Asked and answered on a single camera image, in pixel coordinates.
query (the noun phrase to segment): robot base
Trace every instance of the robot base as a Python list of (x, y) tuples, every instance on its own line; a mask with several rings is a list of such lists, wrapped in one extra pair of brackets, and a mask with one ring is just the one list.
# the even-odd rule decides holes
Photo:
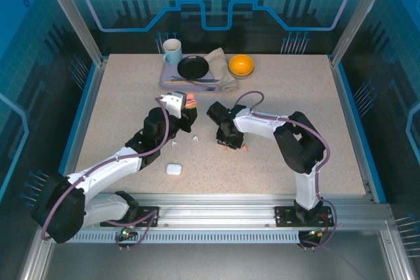
[(326, 226), (326, 222), (322, 219), (322, 214), (326, 215), (328, 218), (328, 227), (334, 226), (333, 214), (331, 208), (328, 206), (321, 206), (317, 211), (317, 215), (305, 223), (302, 223), (297, 217), (296, 208), (294, 206), (274, 207), (274, 214), (276, 215), (277, 228), (323, 228)]

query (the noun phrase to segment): cloth napkin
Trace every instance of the cloth napkin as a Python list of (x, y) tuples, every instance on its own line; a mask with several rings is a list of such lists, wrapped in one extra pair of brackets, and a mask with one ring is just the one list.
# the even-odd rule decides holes
[(230, 74), (228, 61), (221, 47), (204, 56), (209, 63), (209, 70), (216, 80), (221, 91), (229, 92), (238, 87), (238, 82)]

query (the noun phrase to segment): fork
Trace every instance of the fork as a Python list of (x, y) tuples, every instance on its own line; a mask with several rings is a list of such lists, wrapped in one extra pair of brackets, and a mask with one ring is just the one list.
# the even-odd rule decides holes
[(199, 87), (202, 87), (204, 91), (211, 92), (211, 91), (216, 90), (215, 87), (209, 87), (208, 85), (201, 85), (199, 83), (196, 83), (194, 81), (190, 81), (190, 80), (187, 80), (187, 79), (179, 78), (179, 80), (191, 83), (192, 85), (198, 85)]

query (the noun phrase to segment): yellow bowl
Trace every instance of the yellow bowl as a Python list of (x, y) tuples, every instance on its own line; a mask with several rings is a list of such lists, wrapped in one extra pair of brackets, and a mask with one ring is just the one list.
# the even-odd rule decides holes
[(229, 70), (237, 79), (244, 79), (254, 70), (254, 61), (248, 55), (235, 55), (229, 61)]

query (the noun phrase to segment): black plate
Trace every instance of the black plate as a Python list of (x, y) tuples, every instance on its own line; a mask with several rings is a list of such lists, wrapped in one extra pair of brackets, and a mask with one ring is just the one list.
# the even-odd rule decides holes
[(199, 79), (209, 71), (209, 63), (200, 56), (187, 56), (178, 64), (178, 73), (185, 79)]

